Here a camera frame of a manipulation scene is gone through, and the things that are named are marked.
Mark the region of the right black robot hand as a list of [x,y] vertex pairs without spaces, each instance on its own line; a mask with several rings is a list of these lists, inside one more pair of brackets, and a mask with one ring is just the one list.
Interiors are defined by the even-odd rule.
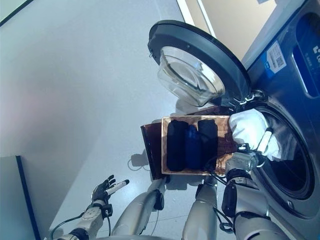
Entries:
[[251,170],[254,168],[261,168],[268,160],[268,157],[263,155],[263,153],[266,151],[268,147],[272,134],[273,129],[271,127],[268,127],[265,130],[257,148],[250,150],[249,155],[251,156],[251,158],[249,166]]

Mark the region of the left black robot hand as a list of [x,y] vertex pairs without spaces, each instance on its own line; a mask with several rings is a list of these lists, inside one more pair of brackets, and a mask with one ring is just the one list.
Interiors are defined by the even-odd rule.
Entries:
[[93,189],[91,194],[91,201],[93,203],[96,201],[102,201],[105,204],[107,204],[111,195],[113,195],[115,192],[122,189],[123,187],[127,186],[129,183],[129,179],[125,179],[116,183],[115,176],[112,174]]

